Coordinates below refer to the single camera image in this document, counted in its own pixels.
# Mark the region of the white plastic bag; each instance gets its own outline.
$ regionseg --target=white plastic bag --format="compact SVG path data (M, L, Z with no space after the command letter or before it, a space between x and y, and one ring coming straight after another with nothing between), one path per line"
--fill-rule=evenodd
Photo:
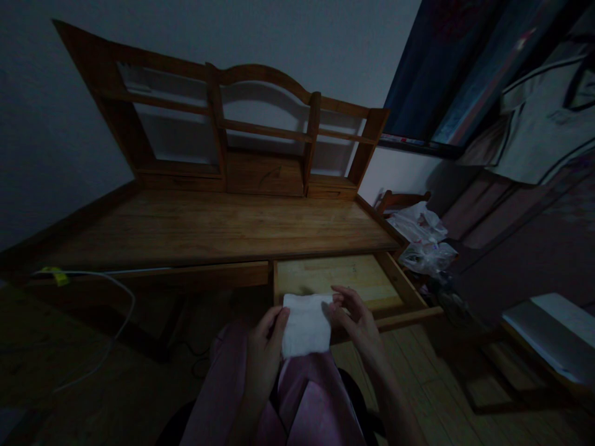
M399 263L416 273L438 278L456 256L448 243L413 242L399 257Z
M440 218L420 201L391 215L387 222L393 225L409 242L438 243L446 238L448 230Z

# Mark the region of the charger cable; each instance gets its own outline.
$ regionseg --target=charger cable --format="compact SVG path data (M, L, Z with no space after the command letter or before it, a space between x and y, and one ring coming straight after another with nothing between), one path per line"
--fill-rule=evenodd
M55 273L55 271L36 271L34 272L32 275L36 276L38 274L53 274ZM105 352L103 354L103 356L101 357L101 360L99 360L99 362L97 363L97 365L88 373L84 374L82 377L77 378L73 381L64 383L65 381L67 381L67 379L72 376L73 374L75 374L85 363L79 365L76 369L72 370L67 376L64 377L64 379L62 379L62 381L60 382L60 384L58 385L58 387L56 387L53 392L59 392L61 390L64 390L65 388L71 387L75 384L78 384L79 382L85 380L86 378L90 377L92 374L94 374L96 371L98 371L101 366L104 364L104 362L107 360L107 357L110 355L110 352L113 349L113 345L115 344L116 340L120 337L122 331L124 330L124 328L126 327L126 324L128 324L128 321L130 321L130 316L132 316L132 312L134 310L134 306L136 305L136 296L134 295L134 293L132 291L130 291L130 289L128 287L126 287L122 282L114 279L113 277L105 274L105 273L98 273L95 271L60 271L61 274L85 274L88 276L99 276L99 277L103 277L104 279L108 279L110 282L114 283L114 285L117 285L118 287L122 288L124 291L126 291L126 293L130 296L130 309L128 310L128 314L126 315L126 318L124 319L124 322L122 323L122 326L120 327L120 329L118 330L118 332L114 335L114 337L112 337L110 339L110 341L108 342L108 344L105 347Z

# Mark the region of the chair backrest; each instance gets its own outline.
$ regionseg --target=chair backrest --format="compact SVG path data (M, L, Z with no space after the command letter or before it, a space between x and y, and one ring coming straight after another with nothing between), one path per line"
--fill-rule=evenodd
M386 191L376 211L380 215L384 215L387 208L394 208L397 206L400 208L408 208L420 201L429 201L431 197L432 193L430 191L427 191L424 195L393 194L391 191Z

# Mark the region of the right hand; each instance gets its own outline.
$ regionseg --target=right hand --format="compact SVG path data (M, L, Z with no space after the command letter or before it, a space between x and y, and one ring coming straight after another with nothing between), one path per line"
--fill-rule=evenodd
M336 285L331 288L335 291L333 303L329 305L332 318L349 334L368 375L387 378L394 374L372 312L365 306L357 291ZM343 308L347 308L350 314L348 315Z

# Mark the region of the white tissue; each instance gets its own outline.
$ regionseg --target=white tissue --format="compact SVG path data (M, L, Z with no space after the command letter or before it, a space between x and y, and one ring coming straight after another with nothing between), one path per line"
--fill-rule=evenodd
M283 335L284 358L328 351L330 322L325 312L331 302L331 294L286 294L283 297L283 306L291 310Z

